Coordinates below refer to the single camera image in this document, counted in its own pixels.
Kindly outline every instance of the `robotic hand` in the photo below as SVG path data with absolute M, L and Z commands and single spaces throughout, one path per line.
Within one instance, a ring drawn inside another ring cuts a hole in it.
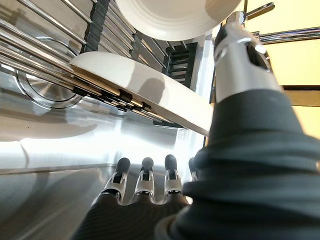
M 239 23 L 228 22 L 221 28 L 215 40 L 214 58 L 217 104 L 249 90 L 281 91 L 265 48 Z M 153 160 L 145 158 L 134 195 L 128 205 L 123 205 L 129 167 L 127 158 L 119 160 L 114 174 L 73 236 L 74 240 L 153 239 L 154 229 L 160 220 L 189 205 L 182 194 L 177 161 L 173 155 L 165 158 L 163 203 L 155 203 Z M 193 181 L 197 181 L 193 158 L 189 167 Z
M 153 239 L 154 228 L 161 219 L 189 205 L 182 195 L 182 182 L 173 155 L 165 158 L 164 200 L 155 202 L 153 166 L 154 162 L 149 157 L 142 161 L 134 195 L 129 204 L 124 205 L 130 161 L 121 158 L 73 239 Z
M 209 145 L 191 159 L 193 182 L 183 186 L 193 203 L 169 155 L 163 203 L 154 202 L 153 161 L 145 158 L 122 205 L 130 166 L 122 158 L 74 240 L 319 239 L 319 141 L 304 135 L 252 34 L 228 22 L 214 48 Z

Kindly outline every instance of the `gray sleeve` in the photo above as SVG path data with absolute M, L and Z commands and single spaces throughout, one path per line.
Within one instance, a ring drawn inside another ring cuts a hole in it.
M 193 204 L 155 229 L 162 240 L 320 239 L 320 142 L 306 136 L 284 94 L 250 90 L 214 108 L 198 152 Z

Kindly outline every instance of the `sink drain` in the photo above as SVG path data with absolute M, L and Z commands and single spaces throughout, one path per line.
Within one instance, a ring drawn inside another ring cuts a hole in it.
M 51 37 L 38 37 L 40 41 L 45 41 L 51 48 L 68 55 L 69 57 L 75 57 L 77 53 L 71 49 L 65 43 L 55 40 Z M 37 59 L 31 55 L 27 55 L 25 52 L 21 54 L 33 58 L 33 60 L 41 63 L 42 65 L 49 66 L 48 63 Z M 52 69 L 57 72 L 61 72 L 60 69 L 50 65 Z M 26 74 L 21 71 L 16 71 L 17 82 L 22 91 L 29 96 L 32 101 L 46 109 L 65 109 L 71 107 L 81 100 L 81 96 L 74 94 L 69 89 L 62 86 L 47 82 L 36 76 Z

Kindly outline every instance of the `black rubber fingertip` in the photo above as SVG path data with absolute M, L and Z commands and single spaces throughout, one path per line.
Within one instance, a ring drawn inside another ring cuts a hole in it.
M 196 169 L 194 167 L 194 161 L 195 161 L 194 157 L 190 158 L 190 160 L 189 160 L 190 173 L 196 172 Z
M 115 171 L 117 172 L 117 176 L 121 176 L 122 173 L 126 173 L 128 175 L 130 168 L 130 160 L 126 157 L 121 158 L 115 168 Z
M 165 170 L 169 170 L 170 173 L 172 173 L 174 170 L 177 169 L 177 159 L 175 158 L 175 156 L 169 154 L 165 157 L 164 160 L 164 166 L 165 166 Z
M 146 157 L 145 159 L 143 159 L 142 163 L 141 163 L 141 171 L 144 170 L 145 172 L 147 171 L 153 171 L 154 167 L 154 161 L 152 160 L 152 158 L 150 157 Z

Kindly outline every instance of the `white plate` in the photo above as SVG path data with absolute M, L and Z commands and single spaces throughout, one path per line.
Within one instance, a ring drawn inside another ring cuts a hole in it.
M 196 38 L 228 17 L 241 0 L 116 0 L 143 34 L 165 41 Z
M 80 54 L 70 64 L 82 69 L 82 74 L 89 72 L 99 76 L 97 79 L 105 84 L 131 93 L 135 99 L 149 104 L 152 112 L 209 135 L 213 107 L 161 72 L 126 57 L 100 51 Z

